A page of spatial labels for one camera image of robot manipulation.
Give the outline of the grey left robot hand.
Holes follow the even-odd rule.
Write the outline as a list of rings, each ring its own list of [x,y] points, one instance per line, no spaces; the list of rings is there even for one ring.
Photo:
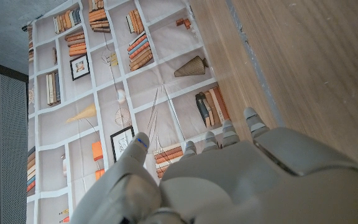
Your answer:
[[[252,140],[223,123],[223,141],[188,142],[160,182],[144,168],[137,133],[95,182],[71,223],[358,223],[358,163],[289,128],[268,128],[248,107]]]

